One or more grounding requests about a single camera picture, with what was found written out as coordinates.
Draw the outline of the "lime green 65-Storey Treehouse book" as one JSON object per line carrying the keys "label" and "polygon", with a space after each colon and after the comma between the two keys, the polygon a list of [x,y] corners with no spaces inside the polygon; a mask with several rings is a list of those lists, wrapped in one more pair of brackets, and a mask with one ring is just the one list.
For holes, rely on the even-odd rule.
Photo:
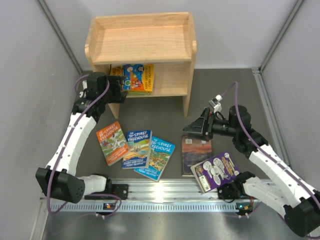
{"label": "lime green 65-Storey Treehouse book", "polygon": [[150,91],[128,91],[127,96],[149,96],[152,92]]}

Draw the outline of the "yellow 130-Storey Treehouse book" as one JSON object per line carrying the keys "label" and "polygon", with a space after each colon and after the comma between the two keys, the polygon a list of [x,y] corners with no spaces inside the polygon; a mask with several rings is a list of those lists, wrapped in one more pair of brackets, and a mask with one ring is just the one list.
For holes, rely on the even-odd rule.
{"label": "yellow 130-Storey Treehouse book", "polygon": [[155,79],[155,65],[149,64],[113,64],[110,74],[113,76],[125,76],[124,91],[153,92]]}

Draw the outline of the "blue 26-Storey Treehouse book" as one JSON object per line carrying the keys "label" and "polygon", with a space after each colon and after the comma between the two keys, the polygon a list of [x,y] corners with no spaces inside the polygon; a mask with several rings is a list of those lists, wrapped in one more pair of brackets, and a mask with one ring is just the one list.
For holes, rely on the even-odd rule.
{"label": "blue 26-Storey Treehouse book", "polygon": [[133,171],[158,182],[175,150],[175,147],[176,146],[173,143],[162,140],[156,136],[152,136],[149,165],[143,168],[134,168]]}

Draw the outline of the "orange 78-Storey Treehouse book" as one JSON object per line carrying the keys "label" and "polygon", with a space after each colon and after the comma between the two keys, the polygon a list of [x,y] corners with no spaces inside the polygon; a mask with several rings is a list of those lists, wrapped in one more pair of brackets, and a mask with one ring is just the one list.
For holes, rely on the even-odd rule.
{"label": "orange 78-Storey Treehouse book", "polygon": [[126,137],[118,121],[96,132],[105,161],[111,166],[129,153]]}

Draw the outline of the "blue 91-Storey Treehouse book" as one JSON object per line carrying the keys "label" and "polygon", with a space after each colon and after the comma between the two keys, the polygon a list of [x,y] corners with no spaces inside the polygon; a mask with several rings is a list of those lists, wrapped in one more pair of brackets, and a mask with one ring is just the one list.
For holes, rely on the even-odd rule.
{"label": "blue 91-Storey Treehouse book", "polygon": [[122,169],[139,169],[148,166],[152,135],[153,132],[151,130],[134,130],[127,132],[126,141],[129,153],[122,160]]}

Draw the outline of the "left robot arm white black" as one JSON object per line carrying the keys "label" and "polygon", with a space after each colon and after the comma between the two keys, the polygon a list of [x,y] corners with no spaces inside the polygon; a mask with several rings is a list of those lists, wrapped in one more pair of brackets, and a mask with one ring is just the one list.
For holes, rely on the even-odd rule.
{"label": "left robot arm white black", "polygon": [[35,178],[48,200],[78,203],[84,196],[97,193],[107,199],[113,186],[106,176],[93,174],[77,177],[76,170],[85,143],[97,125],[107,104],[124,103],[124,77],[92,72],[80,77],[82,88],[73,103],[65,134],[46,167],[40,167]]}

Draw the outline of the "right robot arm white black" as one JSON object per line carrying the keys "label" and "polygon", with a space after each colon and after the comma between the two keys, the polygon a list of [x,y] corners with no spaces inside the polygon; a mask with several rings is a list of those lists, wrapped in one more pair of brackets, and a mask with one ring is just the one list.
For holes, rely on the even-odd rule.
{"label": "right robot arm white black", "polygon": [[206,107],[183,131],[200,140],[214,135],[232,138],[234,147],[258,166],[274,183],[270,186],[253,173],[245,171],[229,187],[238,198],[254,197],[277,212],[299,237],[320,238],[320,192],[302,180],[277,155],[268,141],[252,128],[246,107],[234,105],[228,119]]}

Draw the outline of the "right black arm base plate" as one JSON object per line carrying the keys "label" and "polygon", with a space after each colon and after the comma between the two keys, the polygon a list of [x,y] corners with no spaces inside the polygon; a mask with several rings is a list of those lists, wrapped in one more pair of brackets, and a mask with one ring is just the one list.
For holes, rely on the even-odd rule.
{"label": "right black arm base plate", "polygon": [[218,187],[217,193],[218,198],[227,203],[232,203],[235,200],[248,200],[250,198],[250,196],[245,193],[243,187],[234,182]]}

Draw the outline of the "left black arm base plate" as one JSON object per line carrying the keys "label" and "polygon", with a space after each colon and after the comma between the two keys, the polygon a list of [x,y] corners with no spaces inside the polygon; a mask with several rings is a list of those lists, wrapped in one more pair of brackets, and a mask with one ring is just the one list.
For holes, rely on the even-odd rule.
{"label": "left black arm base plate", "polygon": [[115,200],[114,195],[119,197],[121,200],[128,198],[129,185],[128,184],[111,184],[108,185],[102,192],[94,192],[89,195],[85,195],[85,200]]}

